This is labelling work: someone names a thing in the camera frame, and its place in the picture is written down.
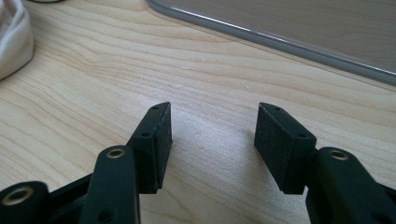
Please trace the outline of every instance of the white cloth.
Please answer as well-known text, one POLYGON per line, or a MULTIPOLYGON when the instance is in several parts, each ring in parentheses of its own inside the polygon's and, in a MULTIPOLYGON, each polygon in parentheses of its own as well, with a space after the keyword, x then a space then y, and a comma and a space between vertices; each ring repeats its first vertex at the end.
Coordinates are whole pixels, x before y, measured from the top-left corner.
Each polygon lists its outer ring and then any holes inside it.
POLYGON ((0 79, 23 67, 32 56, 29 14, 21 0, 0 0, 0 79))

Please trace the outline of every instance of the small hole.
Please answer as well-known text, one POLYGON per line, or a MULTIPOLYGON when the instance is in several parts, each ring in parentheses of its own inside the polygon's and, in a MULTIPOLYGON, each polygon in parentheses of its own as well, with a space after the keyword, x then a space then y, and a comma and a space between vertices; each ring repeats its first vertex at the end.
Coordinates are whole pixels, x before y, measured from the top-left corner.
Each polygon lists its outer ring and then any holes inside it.
POLYGON ((27 191, 26 190, 22 190, 22 191, 17 191, 15 193, 13 193, 9 199, 10 200, 20 200, 23 197, 25 197, 27 195, 27 191))
POLYGON ((116 219, 116 215, 116 209, 105 209, 99 214, 98 221, 100 223, 109 223, 116 219))
POLYGON ((347 160, 347 154, 341 151, 337 150, 332 150, 330 151, 330 154, 332 155, 333 158, 340 160, 340 161, 346 161, 347 160))
POLYGON ((383 214, 374 214, 373 219, 379 223, 384 223, 384 224, 390 224, 392 223, 392 220, 390 220, 389 217, 383 215, 383 214))
POLYGON ((121 157, 121 156, 123 156, 123 154, 125 154, 125 150, 124 149, 113 149, 113 150, 111 150, 111 151, 109 151, 109 152, 107 152, 107 156, 110 158, 110 159, 116 159, 116 158, 118 158, 118 157, 121 157))
POLYGON ((29 186, 23 186, 18 189, 14 189, 8 195, 6 195, 6 197, 3 198, 2 204, 11 206, 18 203, 22 203, 28 198, 30 198, 33 192, 34 190, 29 186))

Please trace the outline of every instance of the wood grain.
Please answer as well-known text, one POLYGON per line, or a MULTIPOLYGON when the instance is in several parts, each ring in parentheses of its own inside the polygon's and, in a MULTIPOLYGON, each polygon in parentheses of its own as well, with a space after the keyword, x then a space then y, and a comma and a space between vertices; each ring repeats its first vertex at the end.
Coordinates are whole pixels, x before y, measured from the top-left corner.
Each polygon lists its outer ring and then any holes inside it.
POLYGON ((396 188, 396 89, 160 16, 143 0, 25 3, 35 56, 0 81, 0 189, 57 189, 172 103, 174 144, 144 223, 307 223, 253 146, 259 102, 396 188))
POLYGON ((150 1, 396 73, 393 0, 150 1))

